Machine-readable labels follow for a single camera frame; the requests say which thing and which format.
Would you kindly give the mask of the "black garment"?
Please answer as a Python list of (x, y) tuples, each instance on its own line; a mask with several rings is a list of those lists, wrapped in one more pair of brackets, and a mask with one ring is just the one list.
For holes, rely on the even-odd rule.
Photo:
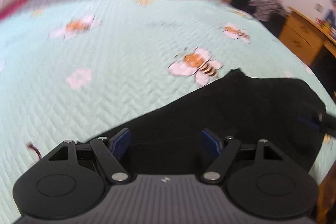
[(314, 110), (324, 113), (326, 106), (305, 81), (256, 79), (235, 69), (103, 135), (130, 130), (131, 146), (121, 162), (137, 174), (200, 173), (210, 163), (201, 145), (203, 129), (244, 144), (269, 140), (310, 170), (323, 142), (322, 133), (303, 121)]

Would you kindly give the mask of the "black white patterned clothes pile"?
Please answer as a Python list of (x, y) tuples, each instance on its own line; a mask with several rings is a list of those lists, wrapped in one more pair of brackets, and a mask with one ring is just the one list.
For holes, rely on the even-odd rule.
[(249, 5), (255, 8), (252, 16), (259, 21), (268, 22), (272, 15), (287, 15), (283, 5), (275, 0), (250, 0)]

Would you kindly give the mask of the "yellow wooden desk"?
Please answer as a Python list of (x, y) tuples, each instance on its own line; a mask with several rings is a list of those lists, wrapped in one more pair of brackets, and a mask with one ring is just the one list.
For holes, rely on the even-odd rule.
[(335, 39), (301, 12), (292, 7), (289, 9), (278, 38), (280, 42), (308, 66), (322, 57), (323, 50), (335, 56)]

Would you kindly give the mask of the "mint bee quilt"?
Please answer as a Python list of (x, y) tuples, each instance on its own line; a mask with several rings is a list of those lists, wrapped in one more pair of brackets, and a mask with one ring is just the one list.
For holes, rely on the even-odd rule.
[(223, 3), (77, 0), (1, 22), (1, 223), (19, 211), (16, 180), (66, 139), (85, 141), (197, 90), (168, 66), (196, 48), (256, 78), (298, 78), (335, 103), (314, 73), (260, 22)]

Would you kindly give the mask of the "red patterned sheet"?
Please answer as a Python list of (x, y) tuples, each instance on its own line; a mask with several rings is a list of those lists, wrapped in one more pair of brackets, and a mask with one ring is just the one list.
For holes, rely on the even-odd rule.
[(17, 10), (19, 10), (23, 5), (25, 5), (29, 0), (15, 0), (11, 4), (8, 4), (4, 8), (1, 8), (0, 21), (6, 19)]

